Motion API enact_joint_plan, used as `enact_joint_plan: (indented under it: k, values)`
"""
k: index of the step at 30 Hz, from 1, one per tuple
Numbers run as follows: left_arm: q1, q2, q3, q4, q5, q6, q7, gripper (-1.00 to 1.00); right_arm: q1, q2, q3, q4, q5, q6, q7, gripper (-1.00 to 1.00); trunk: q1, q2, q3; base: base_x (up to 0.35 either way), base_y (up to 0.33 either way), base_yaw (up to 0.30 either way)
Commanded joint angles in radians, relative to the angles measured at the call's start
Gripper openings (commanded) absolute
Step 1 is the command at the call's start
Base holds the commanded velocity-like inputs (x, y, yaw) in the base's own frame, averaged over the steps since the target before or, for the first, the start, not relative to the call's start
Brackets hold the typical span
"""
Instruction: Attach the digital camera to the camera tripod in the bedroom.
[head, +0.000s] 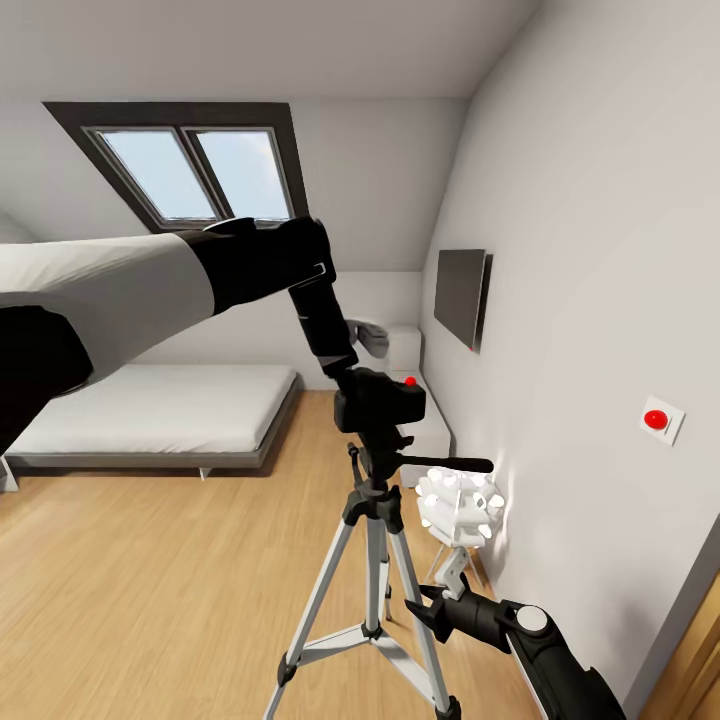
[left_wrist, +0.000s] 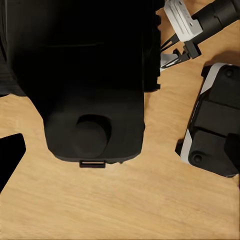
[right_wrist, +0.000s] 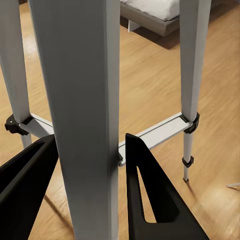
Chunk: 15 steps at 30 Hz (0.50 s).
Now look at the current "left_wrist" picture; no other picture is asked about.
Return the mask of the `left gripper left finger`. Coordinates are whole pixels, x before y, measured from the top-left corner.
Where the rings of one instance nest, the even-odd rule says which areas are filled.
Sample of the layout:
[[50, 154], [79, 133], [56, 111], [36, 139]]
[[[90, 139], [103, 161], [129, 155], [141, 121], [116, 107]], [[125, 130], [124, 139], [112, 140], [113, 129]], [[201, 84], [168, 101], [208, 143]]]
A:
[[0, 193], [26, 152], [22, 133], [0, 138]]

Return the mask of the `camera tripod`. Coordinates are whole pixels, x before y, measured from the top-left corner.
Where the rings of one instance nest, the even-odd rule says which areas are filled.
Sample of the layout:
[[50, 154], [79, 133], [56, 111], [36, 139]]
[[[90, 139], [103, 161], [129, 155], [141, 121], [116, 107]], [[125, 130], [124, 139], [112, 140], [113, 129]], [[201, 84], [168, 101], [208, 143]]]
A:
[[144, 58], [144, 92], [153, 93], [161, 89], [161, 84], [157, 84], [158, 77], [165, 70], [165, 66], [173, 62], [182, 54], [176, 48], [173, 54], [161, 54], [161, 17], [156, 11], [165, 6], [166, 0], [153, 0], [153, 46], [150, 56]]

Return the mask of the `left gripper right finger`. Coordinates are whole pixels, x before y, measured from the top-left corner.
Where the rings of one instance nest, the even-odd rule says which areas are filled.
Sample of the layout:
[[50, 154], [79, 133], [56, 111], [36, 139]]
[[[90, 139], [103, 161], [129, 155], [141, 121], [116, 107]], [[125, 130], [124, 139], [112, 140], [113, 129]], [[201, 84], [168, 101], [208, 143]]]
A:
[[240, 135], [228, 133], [223, 150], [240, 173]]

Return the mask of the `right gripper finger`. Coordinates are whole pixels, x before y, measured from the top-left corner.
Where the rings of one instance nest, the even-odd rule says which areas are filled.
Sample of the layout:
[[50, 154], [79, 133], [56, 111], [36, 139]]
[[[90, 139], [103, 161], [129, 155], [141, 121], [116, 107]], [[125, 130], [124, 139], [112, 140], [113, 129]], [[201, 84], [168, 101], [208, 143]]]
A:
[[183, 53], [181, 56], [177, 57], [177, 58], [174, 60], [175, 62], [169, 64], [168, 67], [171, 67], [171, 66], [174, 66], [174, 65], [176, 65], [176, 64], [182, 63], [182, 62], [187, 61], [187, 60], [189, 60], [189, 59], [191, 59], [191, 55], [190, 55], [190, 53], [188, 52], [187, 47], [184, 46], [184, 53]]
[[174, 44], [178, 43], [179, 41], [180, 41], [180, 39], [178, 38], [177, 34], [175, 33], [163, 46], [160, 47], [162, 49], [161, 52], [167, 50], [168, 48], [170, 48]]

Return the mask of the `digital camera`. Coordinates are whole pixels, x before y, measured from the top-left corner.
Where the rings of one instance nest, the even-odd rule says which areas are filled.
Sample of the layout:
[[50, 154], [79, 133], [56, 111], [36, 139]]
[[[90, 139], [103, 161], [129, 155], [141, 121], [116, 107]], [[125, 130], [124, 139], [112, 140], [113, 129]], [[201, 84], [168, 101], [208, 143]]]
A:
[[80, 168], [142, 152], [153, 0], [0, 0], [0, 97], [29, 97], [47, 147]]

